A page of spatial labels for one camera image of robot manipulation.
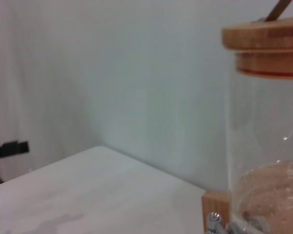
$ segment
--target jar contents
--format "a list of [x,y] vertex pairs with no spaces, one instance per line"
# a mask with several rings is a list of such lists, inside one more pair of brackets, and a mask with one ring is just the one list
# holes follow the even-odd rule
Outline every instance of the jar contents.
[[231,191],[231,204],[232,217],[244,220],[256,233],[293,234],[293,161],[244,175]]

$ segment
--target wooden lid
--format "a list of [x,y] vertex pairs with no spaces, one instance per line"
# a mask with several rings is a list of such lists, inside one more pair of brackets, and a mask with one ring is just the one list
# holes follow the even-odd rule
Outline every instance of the wooden lid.
[[222,40],[231,50],[292,50],[293,17],[225,27]]

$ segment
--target wooden stand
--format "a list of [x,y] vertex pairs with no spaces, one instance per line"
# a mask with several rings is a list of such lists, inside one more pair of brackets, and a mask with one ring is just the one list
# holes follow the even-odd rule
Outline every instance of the wooden stand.
[[206,218],[211,212],[217,212],[222,216],[223,225],[225,227],[230,219],[228,194],[207,191],[202,196],[202,212],[205,232],[207,231]]

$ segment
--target white table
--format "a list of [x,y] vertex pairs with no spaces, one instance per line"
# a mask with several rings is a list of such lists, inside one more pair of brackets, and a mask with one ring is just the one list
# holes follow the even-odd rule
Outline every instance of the white table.
[[201,234],[203,193],[95,147],[0,185],[0,234]]

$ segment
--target glass jar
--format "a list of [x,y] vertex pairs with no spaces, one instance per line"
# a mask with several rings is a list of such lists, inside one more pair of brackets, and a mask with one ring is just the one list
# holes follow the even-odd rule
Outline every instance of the glass jar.
[[223,29],[230,216],[251,234],[293,234],[293,18]]

